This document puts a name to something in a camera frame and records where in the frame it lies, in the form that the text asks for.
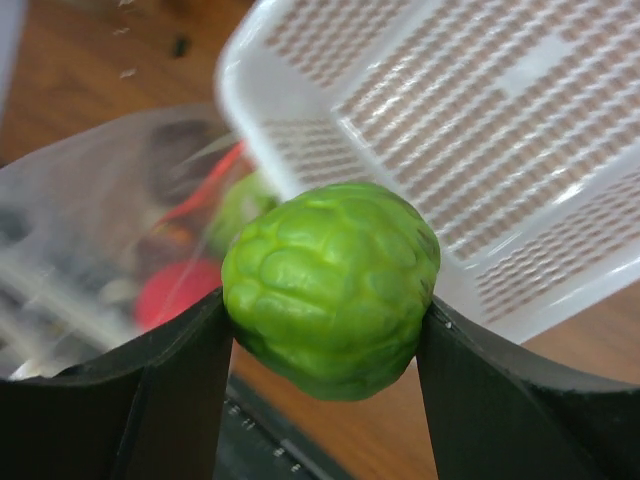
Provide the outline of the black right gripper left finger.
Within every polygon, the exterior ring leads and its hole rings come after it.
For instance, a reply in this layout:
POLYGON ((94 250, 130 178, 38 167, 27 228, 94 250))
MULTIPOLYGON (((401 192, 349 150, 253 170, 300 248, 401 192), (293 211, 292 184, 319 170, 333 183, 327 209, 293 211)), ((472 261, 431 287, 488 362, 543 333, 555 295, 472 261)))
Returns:
POLYGON ((3 380, 2 478, 213 478, 231 347, 216 290, 52 378, 3 380))

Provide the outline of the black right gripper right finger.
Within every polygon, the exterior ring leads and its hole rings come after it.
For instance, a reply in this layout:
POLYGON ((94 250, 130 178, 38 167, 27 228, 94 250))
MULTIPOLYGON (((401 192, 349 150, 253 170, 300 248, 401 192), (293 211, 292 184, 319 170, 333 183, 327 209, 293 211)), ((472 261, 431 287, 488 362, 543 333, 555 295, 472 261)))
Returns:
POLYGON ((638 478, 638 386, 537 355, 439 298, 416 358, 439 478, 638 478))

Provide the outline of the red apple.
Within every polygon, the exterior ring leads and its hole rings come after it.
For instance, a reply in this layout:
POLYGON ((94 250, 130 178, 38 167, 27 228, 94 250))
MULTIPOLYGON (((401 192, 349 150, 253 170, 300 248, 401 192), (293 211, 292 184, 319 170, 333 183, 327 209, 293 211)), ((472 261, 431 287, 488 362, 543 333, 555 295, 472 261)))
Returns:
POLYGON ((220 287, 221 266, 207 259, 169 264, 146 280, 134 304, 134 320, 144 332, 179 316, 220 287))

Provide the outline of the clear polka dot zip bag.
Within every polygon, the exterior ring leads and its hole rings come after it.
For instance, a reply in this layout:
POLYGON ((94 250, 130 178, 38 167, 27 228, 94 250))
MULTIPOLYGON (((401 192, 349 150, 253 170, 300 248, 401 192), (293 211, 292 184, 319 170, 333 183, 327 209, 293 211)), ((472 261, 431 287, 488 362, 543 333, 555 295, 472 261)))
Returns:
POLYGON ((130 114, 1 170, 1 376, 51 377, 145 333, 143 283, 180 261, 224 258, 206 228, 234 183, 256 172, 245 148, 211 201, 157 225, 239 142, 215 109, 130 114))

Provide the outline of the green custard apple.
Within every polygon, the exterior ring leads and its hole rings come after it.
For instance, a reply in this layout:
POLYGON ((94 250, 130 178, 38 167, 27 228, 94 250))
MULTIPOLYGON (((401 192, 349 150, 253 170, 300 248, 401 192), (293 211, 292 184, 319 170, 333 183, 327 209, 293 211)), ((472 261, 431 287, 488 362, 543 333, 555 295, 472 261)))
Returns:
POLYGON ((237 342, 302 392, 368 399, 414 357, 441 266, 438 238, 391 190, 316 188, 248 223, 221 280, 237 342))

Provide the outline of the white perforated plastic basket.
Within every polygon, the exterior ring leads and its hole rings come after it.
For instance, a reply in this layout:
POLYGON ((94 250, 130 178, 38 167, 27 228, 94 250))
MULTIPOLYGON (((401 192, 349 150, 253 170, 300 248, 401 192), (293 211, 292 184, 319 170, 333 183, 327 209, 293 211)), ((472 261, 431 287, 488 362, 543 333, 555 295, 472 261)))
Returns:
POLYGON ((396 191, 436 295, 515 343, 639 279, 635 1, 259 1, 215 87, 283 198, 396 191))

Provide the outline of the green leafy toy fruit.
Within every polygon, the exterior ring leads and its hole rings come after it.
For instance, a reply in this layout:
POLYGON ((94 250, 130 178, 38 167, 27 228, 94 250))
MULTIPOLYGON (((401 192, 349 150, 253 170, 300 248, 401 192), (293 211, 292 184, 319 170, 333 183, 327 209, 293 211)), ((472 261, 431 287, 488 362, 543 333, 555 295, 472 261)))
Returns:
POLYGON ((234 183, 206 228, 211 252, 223 257, 246 224, 278 205, 279 197, 261 173, 250 173, 234 183))

